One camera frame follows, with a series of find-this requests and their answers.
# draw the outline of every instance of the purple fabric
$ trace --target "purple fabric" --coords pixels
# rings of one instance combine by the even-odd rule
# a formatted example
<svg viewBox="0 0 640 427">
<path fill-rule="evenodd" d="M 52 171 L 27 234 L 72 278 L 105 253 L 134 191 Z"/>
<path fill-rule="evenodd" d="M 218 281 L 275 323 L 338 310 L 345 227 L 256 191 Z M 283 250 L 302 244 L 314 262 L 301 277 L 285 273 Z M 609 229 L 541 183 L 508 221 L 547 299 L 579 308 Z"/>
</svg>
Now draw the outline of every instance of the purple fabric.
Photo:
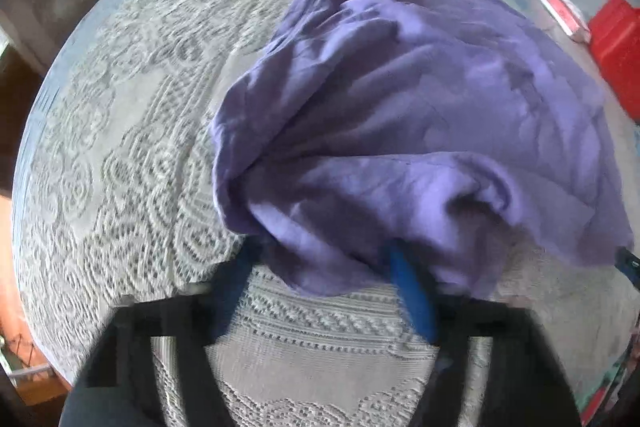
<svg viewBox="0 0 640 427">
<path fill-rule="evenodd" d="M 500 0 L 294 0 L 210 134 L 226 226 L 306 293 L 379 282 L 399 237 L 484 295 L 497 216 L 569 263 L 632 243 L 600 89 Z"/>
</svg>

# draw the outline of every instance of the lace tablecloth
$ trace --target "lace tablecloth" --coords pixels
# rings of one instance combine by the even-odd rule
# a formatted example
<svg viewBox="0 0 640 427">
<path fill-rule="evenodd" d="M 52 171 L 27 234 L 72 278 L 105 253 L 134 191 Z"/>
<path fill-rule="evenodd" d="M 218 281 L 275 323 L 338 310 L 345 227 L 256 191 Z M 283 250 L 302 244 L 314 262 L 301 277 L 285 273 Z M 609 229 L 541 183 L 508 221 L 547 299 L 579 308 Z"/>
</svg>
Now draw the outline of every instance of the lace tablecloth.
<svg viewBox="0 0 640 427">
<path fill-rule="evenodd" d="M 212 205 L 206 127 L 290 1 L 101 0 L 56 59 L 18 159 L 14 257 L 33 335 L 70 381 L 123 295 L 172 295 L 238 245 Z M 633 131 L 610 105 L 626 162 Z M 635 183 L 633 168 L 622 174 Z M 581 393 L 622 352 L 638 295 L 613 268 L 563 266 L 520 236 L 512 250 L 495 298 L 538 312 Z M 474 345 L 463 425 L 489 349 Z M 257 269 L 210 355 L 240 425 L 363 426 L 407 422 L 434 350 L 389 287 L 303 298 Z M 183 425 L 168 341 L 156 363 L 168 422 Z"/>
</svg>

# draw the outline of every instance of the table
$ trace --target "table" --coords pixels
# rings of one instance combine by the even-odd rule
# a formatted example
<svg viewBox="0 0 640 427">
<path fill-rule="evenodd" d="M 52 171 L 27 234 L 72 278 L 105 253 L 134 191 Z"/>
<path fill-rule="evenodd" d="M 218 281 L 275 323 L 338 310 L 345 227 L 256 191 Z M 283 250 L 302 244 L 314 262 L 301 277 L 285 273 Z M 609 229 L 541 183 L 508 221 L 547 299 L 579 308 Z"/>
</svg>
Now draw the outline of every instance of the table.
<svg viewBox="0 0 640 427">
<path fill-rule="evenodd" d="M 13 246 L 34 338 L 69 381 L 123 295 L 173 295 L 238 246 L 212 203 L 207 123 L 290 1 L 100 0 L 56 58 L 20 149 Z M 612 267 L 563 266 L 520 236 L 512 250 L 494 298 L 527 299 L 574 391 L 588 390 L 624 349 L 639 296 Z M 170 341 L 154 349 L 167 418 L 183 425 Z M 489 352 L 473 346 L 465 425 Z M 409 418 L 434 349 L 391 287 L 305 298 L 259 268 L 210 357 L 240 425 L 386 425 Z"/>
</svg>

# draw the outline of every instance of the crumpled fabric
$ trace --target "crumpled fabric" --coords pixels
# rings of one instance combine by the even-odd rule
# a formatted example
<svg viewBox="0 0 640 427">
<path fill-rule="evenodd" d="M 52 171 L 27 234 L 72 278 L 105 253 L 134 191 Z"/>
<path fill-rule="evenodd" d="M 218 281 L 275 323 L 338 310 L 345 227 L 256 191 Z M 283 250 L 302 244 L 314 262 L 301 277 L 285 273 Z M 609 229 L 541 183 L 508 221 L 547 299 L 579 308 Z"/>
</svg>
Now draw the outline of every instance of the crumpled fabric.
<svg viewBox="0 0 640 427">
<path fill-rule="evenodd" d="M 214 201 L 316 295 L 379 283 L 401 238 L 485 296 L 504 222 L 568 263 L 612 264 L 633 237 L 603 98 L 500 0 L 294 0 L 210 123 Z"/>
</svg>

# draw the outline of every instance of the red box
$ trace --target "red box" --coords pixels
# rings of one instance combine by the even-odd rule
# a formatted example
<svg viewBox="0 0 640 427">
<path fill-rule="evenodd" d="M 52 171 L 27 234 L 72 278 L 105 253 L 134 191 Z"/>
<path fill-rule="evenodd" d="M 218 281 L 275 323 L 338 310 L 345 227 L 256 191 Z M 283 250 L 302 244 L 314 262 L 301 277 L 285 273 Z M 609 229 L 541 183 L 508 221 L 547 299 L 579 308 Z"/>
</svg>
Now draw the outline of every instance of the red box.
<svg viewBox="0 0 640 427">
<path fill-rule="evenodd" d="M 608 0 L 589 21 L 589 48 L 600 73 L 636 121 L 640 120 L 640 10 Z"/>
</svg>

